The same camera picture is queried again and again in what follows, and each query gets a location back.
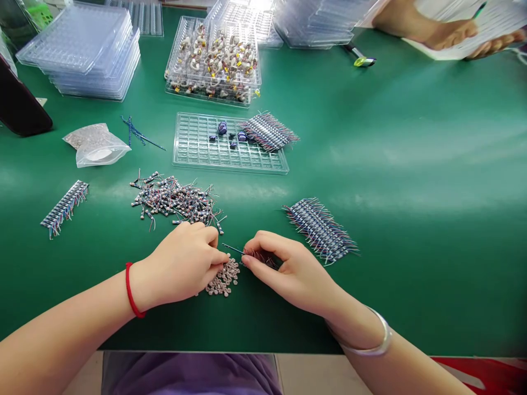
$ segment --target floor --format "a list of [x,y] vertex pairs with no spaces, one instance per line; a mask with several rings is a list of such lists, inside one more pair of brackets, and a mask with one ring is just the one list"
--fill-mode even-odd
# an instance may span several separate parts
[[[278,354],[284,395],[371,395],[343,355]],[[96,352],[63,395],[99,395],[103,354]]]

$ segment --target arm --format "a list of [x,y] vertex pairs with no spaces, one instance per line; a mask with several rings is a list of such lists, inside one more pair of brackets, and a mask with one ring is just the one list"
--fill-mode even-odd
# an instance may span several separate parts
[[[130,268],[140,311],[194,296],[228,261],[218,232],[184,222],[146,259]],[[53,307],[0,342],[0,388],[22,394],[61,394],[93,352],[134,317],[125,272]]]
[[[279,271],[249,255],[243,256],[243,263],[289,303],[323,317],[341,344],[369,349],[382,343],[384,330],[379,319],[339,287],[303,244],[259,231],[245,245],[244,252],[262,250],[273,252],[284,261]],[[384,355],[361,357],[344,351],[375,395],[473,394],[394,331]]]

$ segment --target person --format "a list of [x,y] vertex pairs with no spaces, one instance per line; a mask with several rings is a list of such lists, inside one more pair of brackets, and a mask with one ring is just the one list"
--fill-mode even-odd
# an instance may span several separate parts
[[[150,256],[131,265],[130,290],[137,308],[144,312],[203,290],[229,260],[217,245],[215,228],[180,224]],[[286,301],[326,320],[375,395],[473,394],[394,330],[382,355],[350,351],[387,345],[383,319],[339,287],[302,243],[261,230],[245,251],[268,251],[283,261],[276,271],[253,256],[242,258]],[[125,271],[117,273],[62,302],[0,342],[2,392],[61,394],[95,350],[134,318],[125,276]],[[127,371],[114,387],[119,395],[280,394],[276,371],[262,355],[146,353],[120,366]]]
[[[415,2],[416,0],[385,1],[373,18],[372,26],[393,36],[419,42],[434,50],[453,47],[478,34],[478,27],[473,19],[435,21],[421,14]],[[525,38],[523,29],[515,30],[481,44],[467,56],[467,59],[481,59],[493,55],[512,43],[525,41]]]

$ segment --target smartphone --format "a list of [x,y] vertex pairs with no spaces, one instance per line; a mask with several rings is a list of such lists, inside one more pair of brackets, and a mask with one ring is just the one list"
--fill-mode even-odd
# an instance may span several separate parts
[[49,131],[53,121],[0,55],[0,121],[20,136]]

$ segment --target red string bracelet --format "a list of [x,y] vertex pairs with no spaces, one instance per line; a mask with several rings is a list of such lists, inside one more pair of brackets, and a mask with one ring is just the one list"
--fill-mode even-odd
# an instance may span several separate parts
[[132,306],[133,313],[137,318],[144,318],[146,312],[141,313],[137,308],[135,302],[133,301],[132,289],[130,288],[130,266],[133,265],[133,262],[128,262],[126,264],[126,292],[128,292],[128,300],[130,301],[130,306]]

